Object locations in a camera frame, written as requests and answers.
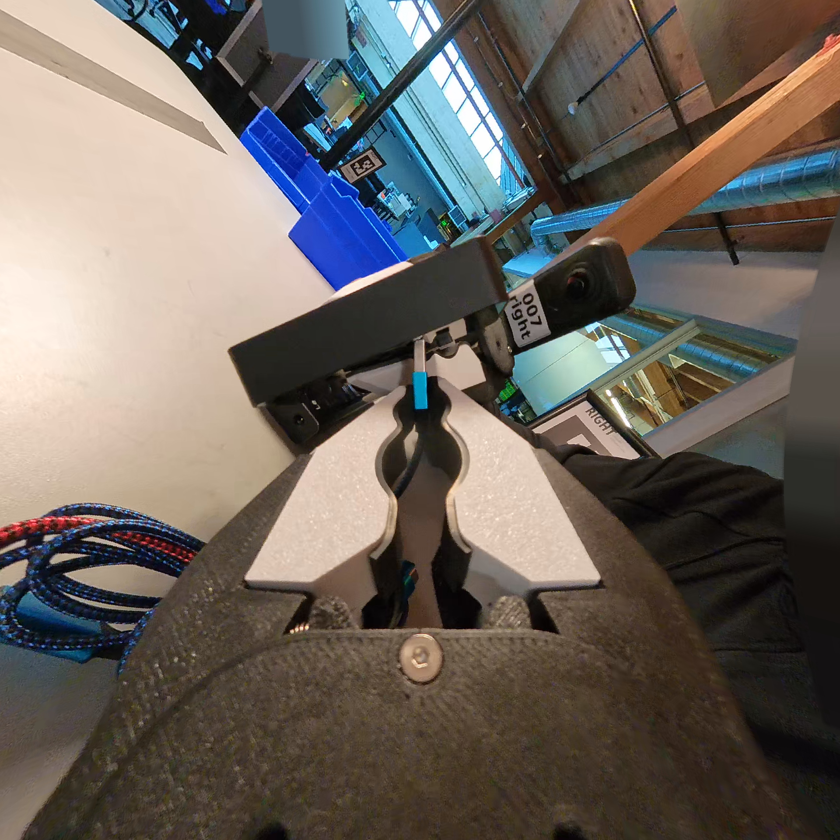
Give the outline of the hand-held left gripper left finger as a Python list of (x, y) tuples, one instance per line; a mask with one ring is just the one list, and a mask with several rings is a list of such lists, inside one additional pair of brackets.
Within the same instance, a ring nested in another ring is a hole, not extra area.
[(354, 613), (398, 601), (407, 396), (398, 386), (313, 450), (245, 574), (249, 588), (335, 596)]

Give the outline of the black pole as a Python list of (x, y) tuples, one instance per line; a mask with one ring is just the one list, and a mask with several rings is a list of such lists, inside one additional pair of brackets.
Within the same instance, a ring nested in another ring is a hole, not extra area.
[(359, 120), (353, 123), (353, 127), (320, 159), (319, 163), (324, 171), (329, 172), (340, 163), (342, 158), (370, 128), (380, 121), (395, 101), (425, 71), (432, 60), (456, 37), (469, 19), (478, 13), (484, 3), (484, 1), (464, 1), (458, 5), (456, 10), (434, 31), (431, 38), (399, 70), (380, 95), (372, 101)]

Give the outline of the wooden beam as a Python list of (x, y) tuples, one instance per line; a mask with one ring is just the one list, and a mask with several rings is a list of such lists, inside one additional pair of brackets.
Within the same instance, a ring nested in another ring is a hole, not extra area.
[(838, 35), (564, 253), (614, 238), (630, 256), (839, 100)]

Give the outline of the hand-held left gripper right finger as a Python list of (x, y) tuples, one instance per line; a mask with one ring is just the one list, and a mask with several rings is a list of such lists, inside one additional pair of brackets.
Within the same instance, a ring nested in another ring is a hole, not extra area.
[(442, 623), (478, 624), (504, 596), (600, 587), (541, 451), (455, 386), (436, 395), (437, 457), (452, 479), (434, 556)]

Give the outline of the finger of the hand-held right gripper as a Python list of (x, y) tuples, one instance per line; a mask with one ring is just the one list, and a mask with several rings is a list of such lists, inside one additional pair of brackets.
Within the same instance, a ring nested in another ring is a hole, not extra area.
[[(409, 393), (414, 371), (413, 343), (409, 342), (354, 367), (353, 387), (375, 397), (386, 396), (398, 387)], [(439, 347), (425, 343), (425, 372), (428, 378), (443, 377), (462, 391), (486, 380), (476, 353), (467, 344), (455, 341)]]
[(393, 275), (397, 275), (405, 270), (414, 268), (416, 264), (417, 263), (412, 262), (411, 260), (404, 260), (402, 262), (394, 264), (393, 266), (388, 266), (387, 268), (378, 270), (375, 273), (370, 274), (368, 276), (352, 280), (347, 285), (336, 290), (325, 303), (331, 303), (336, 300), (339, 300), (340, 298), (354, 294), (388, 277), (392, 277)]

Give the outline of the silver air duct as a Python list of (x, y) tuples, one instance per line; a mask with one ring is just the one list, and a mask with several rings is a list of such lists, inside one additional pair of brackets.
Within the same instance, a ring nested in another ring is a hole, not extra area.
[[(772, 155), (686, 211), (684, 217), (821, 201), (838, 195), (839, 140), (834, 139)], [(530, 226), (531, 240), (537, 249), (550, 254), (553, 237), (592, 229), (629, 201), (630, 197), (623, 197), (538, 218)]]

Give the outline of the small fiducial marker sign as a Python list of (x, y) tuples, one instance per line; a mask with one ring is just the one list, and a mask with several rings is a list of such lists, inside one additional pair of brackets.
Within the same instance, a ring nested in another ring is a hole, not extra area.
[(361, 182), (370, 175), (377, 173), (385, 166), (385, 161), (377, 153), (376, 149), (370, 147), (345, 163), (342, 163), (339, 166), (338, 172), (347, 183), (355, 185), (357, 182)]

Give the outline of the black USB hub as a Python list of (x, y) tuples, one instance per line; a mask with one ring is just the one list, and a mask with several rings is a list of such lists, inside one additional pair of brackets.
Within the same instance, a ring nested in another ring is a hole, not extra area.
[(471, 316), (508, 296), (487, 237), (426, 255), (388, 277), (235, 344), (252, 406), (294, 451), (310, 451), (364, 409), (353, 368), (431, 333), (471, 345)]

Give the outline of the framed fiducial marker sign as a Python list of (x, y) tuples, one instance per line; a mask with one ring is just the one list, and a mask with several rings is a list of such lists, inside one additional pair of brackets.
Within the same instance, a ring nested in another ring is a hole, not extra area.
[(589, 389), (537, 417), (528, 429), (553, 445), (579, 445), (619, 459), (659, 458), (615, 396)]

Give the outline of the grey monitor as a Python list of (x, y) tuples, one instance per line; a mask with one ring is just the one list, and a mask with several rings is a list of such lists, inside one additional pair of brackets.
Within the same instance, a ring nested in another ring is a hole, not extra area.
[(216, 58), (243, 95), (273, 112), (285, 104), (318, 63), (270, 48), (262, 1), (248, 7)]

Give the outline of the person's right forearm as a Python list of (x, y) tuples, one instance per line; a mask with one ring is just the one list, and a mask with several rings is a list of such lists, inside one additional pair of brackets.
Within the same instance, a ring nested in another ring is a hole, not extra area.
[(566, 445), (554, 456), (665, 570), (757, 740), (795, 751), (802, 638), (783, 480), (691, 452), (621, 459)]

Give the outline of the blue plastic bin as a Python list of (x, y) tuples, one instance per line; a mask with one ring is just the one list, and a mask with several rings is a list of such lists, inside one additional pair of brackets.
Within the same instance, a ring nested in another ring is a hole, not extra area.
[(336, 174), (329, 175), (288, 237), (335, 291), (407, 262), (390, 228)]
[(329, 181), (318, 161), (268, 107), (259, 110), (240, 141), (299, 214)]

